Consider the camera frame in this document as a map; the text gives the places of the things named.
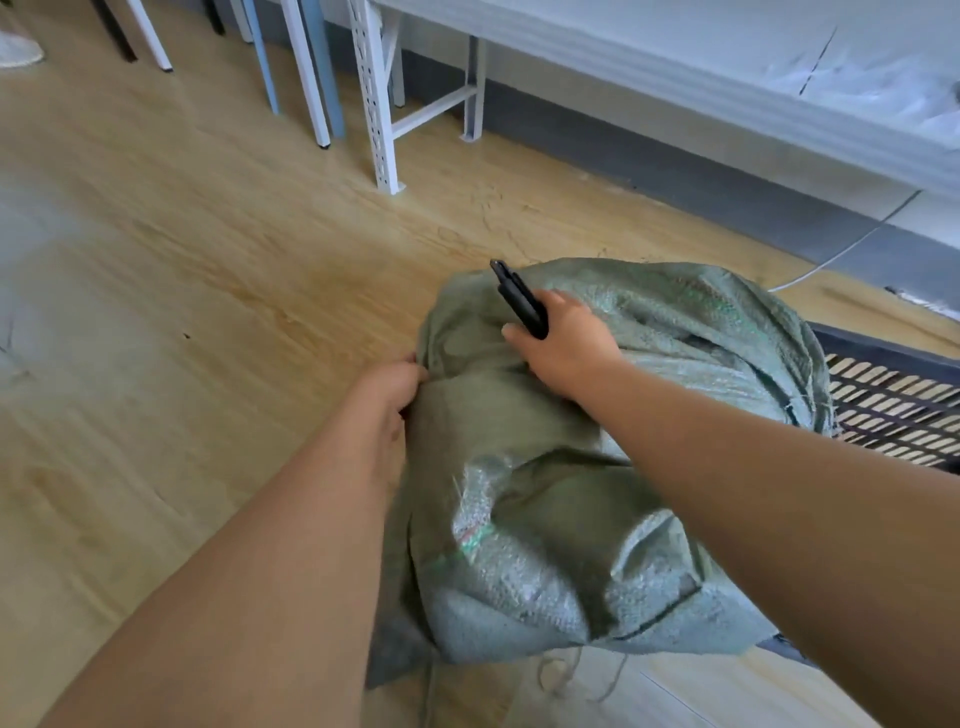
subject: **blue chair leg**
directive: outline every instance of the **blue chair leg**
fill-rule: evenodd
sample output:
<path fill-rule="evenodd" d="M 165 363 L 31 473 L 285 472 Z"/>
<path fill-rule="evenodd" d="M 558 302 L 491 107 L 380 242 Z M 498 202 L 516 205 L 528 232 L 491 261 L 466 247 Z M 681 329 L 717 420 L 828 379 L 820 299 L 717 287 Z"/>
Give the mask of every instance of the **blue chair leg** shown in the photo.
<path fill-rule="evenodd" d="M 306 34 L 313 51 L 313 62 L 317 67 L 320 88 L 324 92 L 326 118 L 334 136 L 343 137 L 347 133 L 344 126 L 344 111 L 340 107 L 340 94 L 337 92 L 337 80 L 333 75 L 333 63 L 330 60 L 330 46 L 326 42 L 324 11 L 320 0 L 300 0 Z"/>
<path fill-rule="evenodd" d="M 243 9 L 247 14 L 247 22 L 250 24 L 250 32 L 253 36 L 253 47 L 256 49 L 256 59 L 260 62 L 260 74 L 263 76 L 263 84 L 267 87 L 267 98 L 270 100 L 270 108 L 274 113 L 280 113 L 280 104 L 276 100 L 276 89 L 274 89 L 274 77 L 270 75 L 270 64 L 267 63 L 267 49 L 263 45 L 263 34 L 260 33 L 260 21 L 256 17 L 256 8 L 253 7 L 253 0 L 243 0 Z"/>

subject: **white shelf frame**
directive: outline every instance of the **white shelf frame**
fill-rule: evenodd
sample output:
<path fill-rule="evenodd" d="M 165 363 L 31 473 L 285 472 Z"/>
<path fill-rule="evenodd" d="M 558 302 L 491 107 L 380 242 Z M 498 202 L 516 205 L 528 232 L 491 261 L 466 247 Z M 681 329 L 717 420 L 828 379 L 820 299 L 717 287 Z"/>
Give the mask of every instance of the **white shelf frame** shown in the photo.
<path fill-rule="evenodd" d="M 403 184 L 396 175 L 394 142 L 449 109 L 464 104 L 465 141 L 483 133 L 484 91 L 487 84 L 487 43 L 470 36 L 464 85 L 432 104 L 394 122 L 390 114 L 390 86 L 394 102 L 405 101 L 399 49 L 400 11 L 384 8 L 372 0 L 349 0 L 350 28 L 363 93 L 367 131 L 373 152 L 373 171 L 378 189 L 396 195 Z"/>

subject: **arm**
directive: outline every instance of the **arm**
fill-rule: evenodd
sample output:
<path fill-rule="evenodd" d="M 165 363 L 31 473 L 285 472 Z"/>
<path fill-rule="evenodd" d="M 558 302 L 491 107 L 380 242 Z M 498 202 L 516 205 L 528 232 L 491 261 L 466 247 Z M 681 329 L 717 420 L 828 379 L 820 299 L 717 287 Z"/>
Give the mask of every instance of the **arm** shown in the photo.
<path fill-rule="evenodd" d="M 134 612 L 41 728 L 359 724 L 391 444 L 424 371 L 369 370 Z"/>
<path fill-rule="evenodd" d="M 731 578 L 887 725 L 960 725 L 960 479 L 774 423 L 629 364 L 566 294 L 504 335 L 623 448 Z"/>

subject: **white cable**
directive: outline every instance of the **white cable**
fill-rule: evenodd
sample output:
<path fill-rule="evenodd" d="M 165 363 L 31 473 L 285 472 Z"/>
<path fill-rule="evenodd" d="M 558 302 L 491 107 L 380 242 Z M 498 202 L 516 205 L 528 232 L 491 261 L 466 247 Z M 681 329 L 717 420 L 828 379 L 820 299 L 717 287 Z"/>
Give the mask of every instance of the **white cable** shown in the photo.
<path fill-rule="evenodd" d="M 916 191 L 915 191 L 913 194 L 911 194 L 906 200 L 904 200 L 902 203 L 900 203 L 899 205 L 897 205 L 897 207 L 894 209 L 893 212 L 891 212 L 889 215 L 887 215 L 887 216 L 884 217 L 882 220 L 880 220 L 880 222 L 878 222 L 873 228 L 871 228 L 870 230 L 868 230 L 868 231 L 864 232 L 862 235 L 860 235 L 860 237 L 858 237 L 856 240 L 854 240 L 854 241 L 853 241 L 850 245 L 848 245 L 846 248 L 842 249 L 839 253 L 836 253 L 835 255 L 832 255 L 831 257 L 827 258 L 824 262 L 820 263 L 820 265 L 817 265 L 817 266 L 811 268 L 811 269 L 808 270 L 806 273 L 804 273 L 802 276 L 797 276 L 797 277 L 794 278 L 793 280 L 789 280 L 789 281 L 786 282 L 786 283 L 781 283 L 780 285 L 774 286 L 773 288 L 768 288 L 767 290 L 768 290 L 770 293 L 776 293 L 777 291 L 782 291 L 784 288 L 789 288 L 791 285 L 794 285 L 794 284 L 796 284 L 796 283 L 799 283 L 801 280 L 807 280 L 807 279 L 810 278 L 810 276 L 812 276 L 814 273 L 819 273 L 819 272 L 822 271 L 824 268 L 826 268 L 827 266 L 829 266 L 830 263 L 832 263 L 832 262 L 833 262 L 834 260 L 836 260 L 838 257 L 840 257 L 841 255 L 846 255 L 847 253 L 849 253 L 849 252 L 850 252 L 851 250 L 853 250 L 856 246 L 858 246 L 860 243 L 862 243 L 864 240 L 866 240 L 868 237 L 870 237 L 871 235 L 873 235 L 876 231 L 878 231 L 880 228 L 882 228 L 884 225 L 886 225 L 888 222 L 890 222 L 890 220 L 893 219 L 893 217 L 894 217 L 898 212 L 900 212 L 900 211 L 903 210 L 906 206 L 908 206 L 910 203 L 912 203 L 914 200 L 916 200 L 916 199 L 917 199 L 917 196 L 918 196 L 921 192 L 923 192 L 923 190 L 921 190 L 921 189 L 916 190 Z"/>

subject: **wood grain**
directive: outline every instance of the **wood grain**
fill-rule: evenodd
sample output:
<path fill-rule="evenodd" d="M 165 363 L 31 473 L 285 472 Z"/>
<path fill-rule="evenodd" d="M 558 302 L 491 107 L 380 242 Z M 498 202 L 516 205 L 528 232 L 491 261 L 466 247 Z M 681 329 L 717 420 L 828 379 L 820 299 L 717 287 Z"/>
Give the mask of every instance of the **wood grain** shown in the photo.
<path fill-rule="evenodd" d="M 275 117 L 253 51 L 199 14 L 150 6 L 167 75 L 121 62 L 85 3 L 18 5 L 48 61 L 0 77 L 5 727 L 38 720 L 358 367 L 411 347 L 452 273 L 493 256 L 607 255 L 772 284 L 807 265 L 492 134 L 464 144 L 449 117 L 399 142 L 408 187 L 385 197 L 355 79 L 340 80 L 348 140 L 324 152 L 282 49 L 270 49 L 287 112 Z M 783 297 L 818 321 L 960 355 L 957 325 L 833 273 Z M 659 696 L 645 724 L 869 724 L 825 678 L 774 656 L 636 666 Z M 438 724 L 497 725 L 523 670 L 445 670 Z M 414 721 L 419 688 L 370 696 L 367 725 Z M 767 720 L 771 702 L 793 722 Z"/>

